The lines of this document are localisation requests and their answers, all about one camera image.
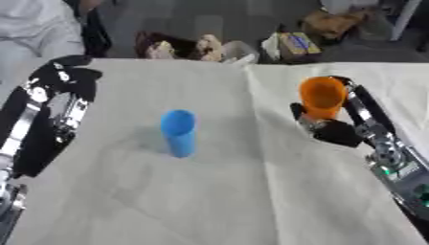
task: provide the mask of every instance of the robotic arm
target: robotic arm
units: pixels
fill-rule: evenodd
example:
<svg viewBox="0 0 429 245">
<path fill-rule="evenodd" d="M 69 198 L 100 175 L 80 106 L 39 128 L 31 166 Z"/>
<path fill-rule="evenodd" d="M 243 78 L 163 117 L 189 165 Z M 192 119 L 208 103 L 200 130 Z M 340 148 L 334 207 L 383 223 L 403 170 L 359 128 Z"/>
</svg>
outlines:
<svg viewBox="0 0 429 245">
<path fill-rule="evenodd" d="M 101 72 L 77 68 L 87 56 L 49 61 L 16 87 L 0 111 L 0 244 L 5 244 L 25 210 L 27 187 L 11 179 L 36 177 L 70 144 L 96 96 Z M 51 118 L 49 102 L 69 94 L 62 113 Z"/>
<path fill-rule="evenodd" d="M 371 172 L 389 189 L 394 199 L 411 214 L 429 221 L 429 162 L 402 141 L 395 127 L 371 94 L 349 78 L 335 77 L 348 89 L 344 107 L 353 125 L 336 120 L 314 121 L 298 103 L 291 104 L 295 119 L 320 141 L 373 148 L 366 156 Z"/>
</svg>

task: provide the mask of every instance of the plush toy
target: plush toy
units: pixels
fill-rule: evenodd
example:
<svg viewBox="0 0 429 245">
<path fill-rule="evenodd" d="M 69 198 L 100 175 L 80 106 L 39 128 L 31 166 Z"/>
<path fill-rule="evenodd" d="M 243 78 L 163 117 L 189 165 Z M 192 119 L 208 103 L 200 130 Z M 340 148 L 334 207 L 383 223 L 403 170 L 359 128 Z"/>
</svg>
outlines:
<svg viewBox="0 0 429 245">
<path fill-rule="evenodd" d="M 196 43 L 195 59 L 219 62 L 222 60 L 222 43 L 212 34 L 205 34 Z"/>
</svg>

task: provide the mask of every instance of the clutter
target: clutter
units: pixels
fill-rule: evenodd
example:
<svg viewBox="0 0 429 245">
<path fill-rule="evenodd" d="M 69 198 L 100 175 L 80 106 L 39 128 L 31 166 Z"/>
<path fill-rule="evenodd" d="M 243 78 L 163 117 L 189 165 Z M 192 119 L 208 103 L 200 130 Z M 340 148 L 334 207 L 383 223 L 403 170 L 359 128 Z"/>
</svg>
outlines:
<svg viewBox="0 0 429 245">
<path fill-rule="evenodd" d="M 330 14 L 346 13 L 351 9 L 377 6 L 378 0 L 321 0 Z"/>
<path fill-rule="evenodd" d="M 222 43 L 212 34 L 205 34 L 196 43 L 193 59 L 219 62 L 222 59 Z"/>
<path fill-rule="evenodd" d="M 387 41 L 392 30 L 392 24 L 381 11 L 369 14 L 367 20 L 357 27 L 359 38 L 368 41 Z"/>
<path fill-rule="evenodd" d="M 341 39 L 347 31 L 360 24 L 370 11 L 351 11 L 344 14 L 330 14 L 326 11 L 315 11 L 303 21 L 305 33 L 317 34 L 327 40 Z"/>
<path fill-rule="evenodd" d="M 222 42 L 212 34 L 202 35 L 195 42 L 162 33 L 139 32 L 136 36 L 135 51 L 140 58 L 184 58 L 236 66 L 258 63 L 260 57 L 256 50 L 244 42 L 232 41 L 222 46 Z"/>
<path fill-rule="evenodd" d="M 232 41 L 222 46 L 223 63 L 243 66 L 246 64 L 256 64 L 260 59 L 260 54 L 242 41 Z"/>
<path fill-rule="evenodd" d="M 287 33 L 283 25 L 263 40 L 260 47 L 272 62 L 289 64 L 310 63 L 313 57 L 322 52 L 305 33 Z"/>
<path fill-rule="evenodd" d="M 150 45 L 145 53 L 151 59 L 174 59 L 174 49 L 167 41 Z"/>
<path fill-rule="evenodd" d="M 280 33 L 279 49 L 283 59 L 317 55 L 322 51 L 305 33 Z"/>
<path fill-rule="evenodd" d="M 196 42 L 174 37 L 163 33 L 147 33 L 145 31 L 138 32 L 135 40 L 134 50 L 139 58 L 152 58 L 151 56 L 166 56 L 163 54 L 165 50 L 169 50 L 169 45 L 163 43 L 166 41 L 171 46 L 173 53 L 170 54 L 173 58 L 188 58 L 195 49 Z"/>
</svg>

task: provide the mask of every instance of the brown bag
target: brown bag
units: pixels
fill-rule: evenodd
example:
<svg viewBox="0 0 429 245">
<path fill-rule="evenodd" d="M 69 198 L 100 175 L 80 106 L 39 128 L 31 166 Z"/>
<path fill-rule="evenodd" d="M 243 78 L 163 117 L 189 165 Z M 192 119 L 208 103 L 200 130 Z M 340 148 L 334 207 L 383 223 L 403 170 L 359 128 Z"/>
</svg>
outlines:
<svg viewBox="0 0 429 245">
<path fill-rule="evenodd" d="M 339 39 L 346 31 L 361 23 L 369 13 L 367 10 L 344 14 L 315 11 L 304 19 L 303 30 L 305 33 L 315 33 L 326 39 Z"/>
</svg>

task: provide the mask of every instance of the white fabric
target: white fabric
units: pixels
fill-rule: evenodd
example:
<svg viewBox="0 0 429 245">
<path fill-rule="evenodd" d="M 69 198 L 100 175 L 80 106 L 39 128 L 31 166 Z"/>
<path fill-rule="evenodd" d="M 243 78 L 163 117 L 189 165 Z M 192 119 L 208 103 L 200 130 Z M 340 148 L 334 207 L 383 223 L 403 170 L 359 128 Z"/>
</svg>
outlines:
<svg viewBox="0 0 429 245">
<path fill-rule="evenodd" d="M 35 36 L 70 17 L 73 13 L 62 0 L 0 0 L 0 37 Z"/>
<path fill-rule="evenodd" d="M 10 244 L 426 244 L 365 167 L 368 149 L 311 139 L 289 103 L 299 100 L 305 78 L 354 78 L 426 154 L 429 65 L 243 72 L 207 62 L 109 59 L 93 67 L 104 72 L 96 102 L 76 140 L 30 181 L 28 209 Z M 160 117 L 176 108 L 197 117 L 191 158 L 170 157 L 163 145 Z"/>
<path fill-rule="evenodd" d="M 34 57 L 83 53 L 80 24 L 62 0 L 0 0 L 0 80 Z"/>
</svg>

